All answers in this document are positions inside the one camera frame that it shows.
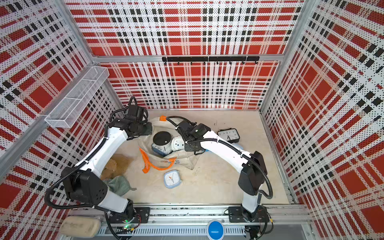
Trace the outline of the beige canvas bag orange handles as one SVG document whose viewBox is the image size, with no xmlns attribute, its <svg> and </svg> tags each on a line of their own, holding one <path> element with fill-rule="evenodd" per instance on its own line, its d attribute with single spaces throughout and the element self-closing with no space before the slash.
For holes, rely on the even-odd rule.
<svg viewBox="0 0 384 240">
<path fill-rule="evenodd" d="M 141 136 L 138 140 L 139 150 L 144 161 L 143 172 L 146 174 L 150 169 L 166 171 L 174 166 L 193 170 L 203 152 L 187 152 L 182 136 L 165 116 L 151 119 L 150 123 L 152 133 L 148 136 Z"/>
</svg>

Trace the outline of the black rectangular alarm clock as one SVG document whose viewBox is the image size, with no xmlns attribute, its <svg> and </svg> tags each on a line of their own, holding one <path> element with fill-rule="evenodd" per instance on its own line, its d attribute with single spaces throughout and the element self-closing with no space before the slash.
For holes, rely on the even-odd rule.
<svg viewBox="0 0 384 240">
<path fill-rule="evenodd" d="M 229 128 L 226 130 L 219 130 L 218 136 L 230 144 L 238 143 L 240 141 L 240 135 L 237 129 Z"/>
</svg>

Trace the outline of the light blue square alarm clock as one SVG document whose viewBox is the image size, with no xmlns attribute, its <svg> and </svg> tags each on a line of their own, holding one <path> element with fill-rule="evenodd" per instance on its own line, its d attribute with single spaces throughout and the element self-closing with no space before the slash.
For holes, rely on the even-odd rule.
<svg viewBox="0 0 384 240">
<path fill-rule="evenodd" d="M 182 183 L 180 173 L 177 170 L 172 170 L 164 174 L 164 184 L 167 189 L 178 187 Z"/>
</svg>

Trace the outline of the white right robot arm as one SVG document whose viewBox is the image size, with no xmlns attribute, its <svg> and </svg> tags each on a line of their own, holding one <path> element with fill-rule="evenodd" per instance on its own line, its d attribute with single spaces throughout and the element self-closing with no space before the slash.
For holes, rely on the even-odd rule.
<svg viewBox="0 0 384 240">
<path fill-rule="evenodd" d="M 243 191 L 241 216 L 246 222 L 254 222 L 262 209 L 261 195 L 273 198 L 273 187 L 261 153 L 249 153 L 224 140 L 208 126 L 182 120 L 173 124 L 185 142 L 187 152 L 209 151 L 229 163 L 238 173 L 238 185 Z"/>
</svg>

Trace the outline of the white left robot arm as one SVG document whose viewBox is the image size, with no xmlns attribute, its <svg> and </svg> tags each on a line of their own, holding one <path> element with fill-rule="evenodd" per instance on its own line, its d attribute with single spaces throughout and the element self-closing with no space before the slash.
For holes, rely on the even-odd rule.
<svg viewBox="0 0 384 240">
<path fill-rule="evenodd" d="M 91 152 L 72 168 L 66 167 L 60 179 L 47 189 L 45 204 L 59 210 L 94 208 L 120 216 L 124 221 L 134 219 L 136 212 L 133 202 L 113 193 L 101 180 L 101 175 L 123 143 L 151 133 L 152 124 L 148 121 L 147 109 L 139 106 L 136 98 L 131 97 L 126 107 L 111 113 L 103 138 Z M 78 201 L 78 205 L 63 206 L 52 202 L 51 196 L 60 185 L 64 186 L 67 197 Z"/>
</svg>

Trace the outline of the white oval clock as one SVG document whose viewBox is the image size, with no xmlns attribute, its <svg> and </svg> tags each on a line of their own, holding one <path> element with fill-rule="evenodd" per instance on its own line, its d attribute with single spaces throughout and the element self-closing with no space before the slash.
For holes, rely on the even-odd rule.
<svg viewBox="0 0 384 240">
<path fill-rule="evenodd" d="M 181 136 L 174 137 L 171 141 L 171 148 L 173 152 L 185 149 L 185 141 Z"/>
</svg>

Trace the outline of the black and white round clock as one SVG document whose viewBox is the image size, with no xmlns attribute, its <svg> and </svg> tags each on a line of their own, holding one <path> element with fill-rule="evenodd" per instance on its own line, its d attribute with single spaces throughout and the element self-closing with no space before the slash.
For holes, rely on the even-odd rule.
<svg viewBox="0 0 384 240">
<path fill-rule="evenodd" d="M 169 132 L 160 131 L 153 136 L 152 147 L 153 148 L 160 148 L 160 147 L 170 148 L 171 142 L 172 142 L 172 135 Z"/>
</svg>

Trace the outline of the dark blue square alarm clock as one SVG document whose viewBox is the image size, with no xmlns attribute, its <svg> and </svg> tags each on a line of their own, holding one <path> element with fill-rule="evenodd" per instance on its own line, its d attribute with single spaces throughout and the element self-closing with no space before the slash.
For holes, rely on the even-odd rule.
<svg viewBox="0 0 384 240">
<path fill-rule="evenodd" d="M 165 145 L 157 145 L 157 144 L 153 143 L 152 144 L 152 150 L 157 155 L 160 155 L 162 157 L 165 157 L 165 156 L 167 156 L 173 152 L 172 148 L 171 148 L 171 143 L 167 143 Z"/>
</svg>

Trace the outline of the brown teddy bear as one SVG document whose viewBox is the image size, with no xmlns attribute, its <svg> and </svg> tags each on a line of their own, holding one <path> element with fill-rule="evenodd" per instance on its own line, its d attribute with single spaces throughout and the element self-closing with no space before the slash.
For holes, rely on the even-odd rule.
<svg viewBox="0 0 384 240">
<path fill-rule="evenodd" d="M 114 179 L 117 176 L 123 176 L 132 161 L 132 158 L 124 155 L 113 155 L 104 167 L 100 179 L 105 181 Z"/>
</svg>

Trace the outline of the blue round button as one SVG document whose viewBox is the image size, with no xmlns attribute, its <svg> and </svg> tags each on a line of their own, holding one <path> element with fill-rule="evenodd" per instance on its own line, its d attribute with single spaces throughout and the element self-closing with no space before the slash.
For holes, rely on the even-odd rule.
<svg viewBox="0 0 384 240">
<path fill-rule="evenodd" d="M 211 220 L 207 225 L 206 231 L 210 240 L 222 240 L 225 235 L 225 228 L 218 220 Z"/>
</svg>

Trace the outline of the beige sponge block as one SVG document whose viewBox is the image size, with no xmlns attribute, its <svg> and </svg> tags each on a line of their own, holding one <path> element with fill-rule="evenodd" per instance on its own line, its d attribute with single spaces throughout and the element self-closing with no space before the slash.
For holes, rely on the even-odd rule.
<svg viewBox="0 0 384 240">
<path fill-rule="evenodd" d="M 93 238 L 101 228 L 99 219 L 69 216 L 59 228 L 59 233 L 68 237 Z"/>
</svg>

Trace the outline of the black hook rail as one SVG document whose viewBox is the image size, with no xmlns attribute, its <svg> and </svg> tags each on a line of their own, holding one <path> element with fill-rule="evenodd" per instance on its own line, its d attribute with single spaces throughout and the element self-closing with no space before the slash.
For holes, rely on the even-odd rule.
<svg viewBox="0 0 384 240">
<path fill-rule="evenodd" d="M 206 56 L 206 57 L 162 57 L 164 63 L 182 63 L 182 62 L 258 62 L 260 56 Z"/>
</svg>

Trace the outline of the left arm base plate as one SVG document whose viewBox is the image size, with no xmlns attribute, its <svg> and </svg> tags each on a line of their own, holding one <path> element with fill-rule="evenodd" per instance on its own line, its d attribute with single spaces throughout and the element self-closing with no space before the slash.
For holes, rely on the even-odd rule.
<svg viewBox="0 0 384 240">
<path fill-rule="evenodd" d="M 146 224 L 149 220 L 151 208 L 134 207 L 124 213 L 111 212 L 109 220 L 111 224 Z"/>
</svg>

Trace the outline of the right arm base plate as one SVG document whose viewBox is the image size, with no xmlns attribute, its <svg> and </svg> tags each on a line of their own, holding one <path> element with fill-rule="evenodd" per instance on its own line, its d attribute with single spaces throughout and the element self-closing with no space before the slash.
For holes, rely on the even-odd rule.
<svg viewBox="0 0 384 240">
<path fill-rule="evenodd" d="M 248 212 L 242 206 L 229 207 L 228 216 L 231 223 L 269 223 L 270 217 L 263 205 L 258 205 L 253 213 Z"/>
</svg>

